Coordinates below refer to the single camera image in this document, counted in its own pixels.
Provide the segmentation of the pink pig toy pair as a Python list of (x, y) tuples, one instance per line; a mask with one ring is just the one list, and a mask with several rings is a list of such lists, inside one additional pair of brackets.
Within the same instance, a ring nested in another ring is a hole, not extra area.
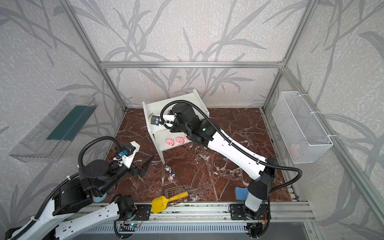
[(173, 147), (173, 146), (175, 145), (175, 142), (174, 142), (173, 139), (166, 139), (166, 143), (167, 143), (169, 146), (171, 146), (171, 147)]
[(178, 144), (184, 144), (185, 143), (185, 139), (184, 138), (182, 138), (182, 137), (176, 137), (176, 142), (178, 143)]

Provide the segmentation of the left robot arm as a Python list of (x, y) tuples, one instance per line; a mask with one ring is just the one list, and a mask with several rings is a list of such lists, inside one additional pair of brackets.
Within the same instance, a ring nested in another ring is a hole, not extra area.
[(89, 173), (100, 177), (109, 170), (109, 164), (96, 160), (77, 175), (61, 183), (43, 202), (38, 213), (21, 228), (6, 232), (7, 240), (69, 240), (83, 232), (109, 221), (129, 220), (139, 213), (131, 196), (117, 195), (103, 207), (80, 218), (67, 219), (92, 204), (89, 191), (83, 190), (81, 176)]

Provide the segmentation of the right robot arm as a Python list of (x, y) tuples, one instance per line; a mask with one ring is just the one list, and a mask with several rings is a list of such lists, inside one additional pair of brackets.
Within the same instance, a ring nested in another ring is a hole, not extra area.
[(171, 132), (183, 132), (193, 143), (220, 153), (251, 178), (243, 212), (247, 218), (256, 219), (262, 208), (268, 204), (277, 160), (266, 159), (238, 144), (193, 103), (177, 101), (172, 107), (172, 113), (175, 119)]

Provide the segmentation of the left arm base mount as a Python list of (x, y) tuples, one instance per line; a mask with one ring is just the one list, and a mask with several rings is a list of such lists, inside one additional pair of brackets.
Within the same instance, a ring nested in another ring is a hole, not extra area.
[(118, 196), (114, 203), (118, 205), (118, 220), (127, 221), (148, 221), (151, 215), (151, 204), (135, 204), (133, 198), (128, 196)]

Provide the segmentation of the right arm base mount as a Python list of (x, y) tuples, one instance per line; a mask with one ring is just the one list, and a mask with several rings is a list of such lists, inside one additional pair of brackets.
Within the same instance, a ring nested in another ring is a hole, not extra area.
[(231, 220), (270, 220), (270, 206), (267, 203), (261, 204), (257, 211), (248, 209), (245, 204), (230, 204), (229, 212)]

